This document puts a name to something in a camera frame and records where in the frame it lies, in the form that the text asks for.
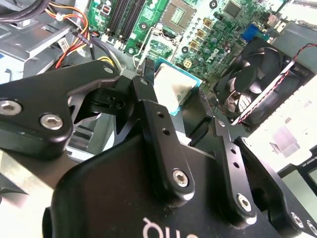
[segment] silver screw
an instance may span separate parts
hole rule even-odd
[[[243,196],[242,194],[238,193],[237,199],[238,199],[239,204],[241,205],[241,207],[244,210],[246,210],[247,212],[251,212],[251,210],[252,210],[251,204],[250,204],[249,200],[245,196]]]
[[[222,127],[225,127],[225,124],[223,123],[223,121],[218,120],[218,123],[219,123]]]
[[[310,221],[307,221],[307,225],[312,230],[312,232],[315,234],[315,236],[317,236],[317,228]]]
[[[299,226],[300,228],[304,228],[304,224],[302,220],[294,212],[291,212],[291,214],[292,214],[293,221],[296,223],[296,225]]]
[[[6,116],[14,116],[22,111],[22,107],[15,101],[2,100],[0,101],[0,114]]]
[[[141,78],[141,83],[148,85],[147,81],[145,81],[143,78]]]
[[[184,172],[180,170],[173,171],[173,178],[177,182],[177,184],[181,187],[186,187],[188,185],[188,178]]]
[[[41,125],[50,130],[58,130],[63,126],[63,121],[59,116],[47,114],[41,117]]]
[[[244,142],[246,145],[249,145],[249,144],[247,143],[246,138],[243,137],[242,140],[243,140],[243,142]]]

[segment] motherboard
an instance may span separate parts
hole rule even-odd
[[[255,36],[276,20],[270,0],[93,0],[92,30],[132,56],[163,58],[193,76],[221,77]]]

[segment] red and black wire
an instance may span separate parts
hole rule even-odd
[[[302,52],[304,49],[309,48],[309,47],[317,47],[317,44],[313,44],[313,43],[308,43],[305,46],[301,47],[300,50],[295,54],[295,56],[293,57],[293,60],[296,61],[298,55],[300,54],[300,52]],[[278,85],[280,85],[283,80],[286,78],[286,76],[289,74],[290,69],[288,71],[286,71],[281,78],[275,83],[275,85],[264,95],[264,97],[262,97],[258,103],[256,103],[249,111],[248,113],[246,113],[242,118],[239,119],[239,123],[243,122],[253,111],[255,108],[257,108],[267,97],[268,95],[273,92]]]

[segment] ram slot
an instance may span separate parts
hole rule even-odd
[[[111,21],[108,25],[108,29],[110,30],[110,34],[115,34],[119,23],[124,15],[125,8],[128,5],[129,0],[118,0],[116,7],[114,9],[114,13],[112,15]]]
[[[132,9],[130,10],[129,18],[127,19],[127,24],[121,30],[122,39],[127,41],[133,28],[138,20],[139,14],[143,8],[145,0],[137,0],[137,2],[133,5]]]

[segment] black fan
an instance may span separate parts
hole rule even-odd
[[[213,88],[226,116],[236,119],[290,61],[289,56],[260,38],[250,42]],[[283,82],[253,110],[244,123],[250,127],[260,125],[313,75],[310,70],[295,63]]]
[[[231,112],[241,113],[281,72],[282,55],[264,47],[243,56],[230,72],[224,104]]]

